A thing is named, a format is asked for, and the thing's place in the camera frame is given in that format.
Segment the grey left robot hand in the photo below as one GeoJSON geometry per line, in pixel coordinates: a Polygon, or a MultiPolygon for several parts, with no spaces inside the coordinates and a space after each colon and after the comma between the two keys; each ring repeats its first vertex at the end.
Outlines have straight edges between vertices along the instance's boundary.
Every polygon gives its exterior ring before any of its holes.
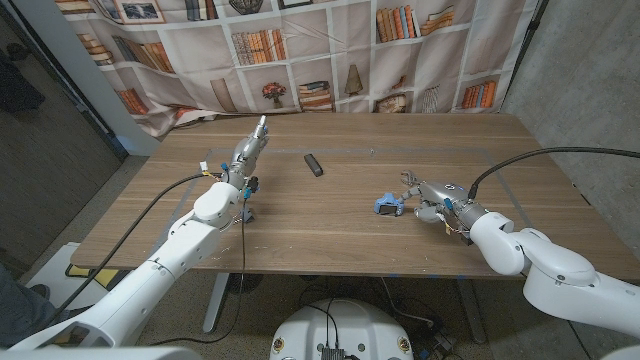
{"type": "Polygon", "coordinates": [[[255,130],[242,139],[234,149],[230,163],[223,167],[222,181],[242,189],[256,168],[257,159],[267,145],[268,127],[262,115],[255,130]]]}

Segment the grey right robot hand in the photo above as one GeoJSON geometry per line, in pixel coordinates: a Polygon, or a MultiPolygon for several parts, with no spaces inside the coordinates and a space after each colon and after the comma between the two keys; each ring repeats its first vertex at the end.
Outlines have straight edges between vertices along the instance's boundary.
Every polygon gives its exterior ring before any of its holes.
{"type": "Polygon", "coordinates": [[[470,239],[472,225],[487,210],[479,203],[468,199],[468,192],[449,183],[421,182],[409,188],[399,198],[403,204],[413,196],[420,197],[420,205],[414,209],[415,216],[426,223],[443,222],[446,228],[470,239]]]}

